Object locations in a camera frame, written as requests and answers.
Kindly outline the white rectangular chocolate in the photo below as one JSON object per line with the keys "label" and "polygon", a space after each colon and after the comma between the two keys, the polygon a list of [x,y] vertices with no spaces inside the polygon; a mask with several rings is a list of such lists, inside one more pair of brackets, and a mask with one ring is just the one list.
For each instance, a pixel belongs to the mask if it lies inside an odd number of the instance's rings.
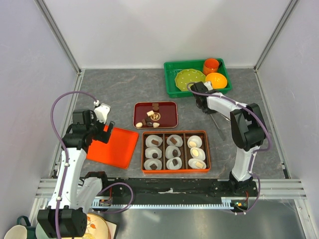
{"label": "white rectangular chocolate", "polygon": [[202,169],[204,167],[204,165],[201,162],[196,162],[195,166]]}

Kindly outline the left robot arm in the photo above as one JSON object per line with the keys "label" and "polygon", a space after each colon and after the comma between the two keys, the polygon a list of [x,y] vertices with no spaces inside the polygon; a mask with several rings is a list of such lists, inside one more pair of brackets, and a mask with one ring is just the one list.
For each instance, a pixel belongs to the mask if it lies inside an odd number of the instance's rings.
{"label": "left robot arm", "polygon": [[90,172],[80,187],[83,163],[91,143],[108,143],[115,123],[104,130],[110,106],[101,104],[94,110],[75,110],[73,122],[62,138],[60,173],[45,209],[39,210],[37,221],[50,239],[75,238],[84,235],[87,213],[96,195],[109,192],[104,172]]}

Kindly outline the dark red lacquer tray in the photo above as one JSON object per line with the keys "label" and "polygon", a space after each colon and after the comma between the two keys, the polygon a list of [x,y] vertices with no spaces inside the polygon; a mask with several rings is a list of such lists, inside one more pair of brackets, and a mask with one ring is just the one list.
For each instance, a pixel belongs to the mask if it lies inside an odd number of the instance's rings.
{"label": "dark red lacquer tray", "polygon": [[[148,127],[148,121],[159,123],[159,127]],[[142,122],[143,126],[137,129],[174,128],[178,125],[177,104],[175,102],[138,102],[134,106],[133,126]]]}

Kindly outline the metal serving tongs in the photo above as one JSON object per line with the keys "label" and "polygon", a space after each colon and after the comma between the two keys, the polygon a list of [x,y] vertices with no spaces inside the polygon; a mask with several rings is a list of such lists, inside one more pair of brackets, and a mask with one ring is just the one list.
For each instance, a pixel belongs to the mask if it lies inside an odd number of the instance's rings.
{"label": "metal serving tongs", "polygon": [[230,122],[230,119],[227,118],[226,116],[224,116],[224,115],[221,114],[221,113],[214,113],[214,114],[211,114],[211,115],[210,115],[210,117],[211,117],[211,119],[212,119],[212,121],[213,121],[213,123],[214,123],[214,125],[215,125],[215,127],[216,127],[216,129],[217,129],[217,132],[218,132],[219,136],[221,137],[221,139],[222,139],[223,141],[225,141],[225,140],[226,140],[226,136],[225,136],[225,134],[223,133],[223,131],[222,131],[222,129],[220,128],[220,126],[218,125],[216,119],[214,118],[214,116],[216,116],[216,115],[220,115],[221,117],[223,117],[223,118],[224,118],[225,120],[227,120],[228,122]]}

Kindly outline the orange box lid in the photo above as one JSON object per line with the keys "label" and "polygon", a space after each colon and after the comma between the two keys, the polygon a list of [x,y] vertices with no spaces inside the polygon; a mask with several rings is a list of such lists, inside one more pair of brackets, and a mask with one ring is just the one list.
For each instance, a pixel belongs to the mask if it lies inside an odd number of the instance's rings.
{"label": "orange box lid", "polygon": [[94,140],[87,159],[110,166],[127,169],[133,157],[139,134],[122,128],[113,128],[107,144]]}

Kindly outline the white oval chocolate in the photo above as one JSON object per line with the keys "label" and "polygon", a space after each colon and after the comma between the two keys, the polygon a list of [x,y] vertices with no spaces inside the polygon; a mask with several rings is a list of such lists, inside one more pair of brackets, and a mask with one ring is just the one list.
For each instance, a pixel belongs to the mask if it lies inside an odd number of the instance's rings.
{"label": "white oval chocolate", "polygon": [[193,156],[198,157],[199,156],[199,152],[197,149],[193,149],[192,151]]}
{"label": "white oval chocolate", "polygon": [[197,147],[196,143],[193,142],[193,141],[190,141],[190,142],[189,142],[189,146],[190,146],[190,147]]}

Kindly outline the brown bar chocolate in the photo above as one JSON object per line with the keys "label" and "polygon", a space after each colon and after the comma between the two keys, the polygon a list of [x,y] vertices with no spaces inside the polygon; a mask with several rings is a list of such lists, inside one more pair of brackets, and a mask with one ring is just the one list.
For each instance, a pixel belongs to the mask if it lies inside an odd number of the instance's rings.
{"label": "brown bar chocolate", "polygon": [[161,144],[161,142],[157,141],[157,140],[152,140],[151,143],[156,145],[156,146],[159,146]]}

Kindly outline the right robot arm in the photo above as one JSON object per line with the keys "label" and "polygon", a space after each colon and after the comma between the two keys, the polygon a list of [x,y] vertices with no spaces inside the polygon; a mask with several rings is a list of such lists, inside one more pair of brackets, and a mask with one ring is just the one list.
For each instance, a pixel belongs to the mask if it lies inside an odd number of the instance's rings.
{"label": "right robot arm", "polygon": [[239,103],[214,90],[210,82],[188,83],[196,105],[205,114],[219,113],[230,120],[232,139],[237,147],[235,165],[230,173],[228,190],[234,196],[246,191],[245,181],[253,177],[257,152],[267,151],[272,143],[258,104]]}

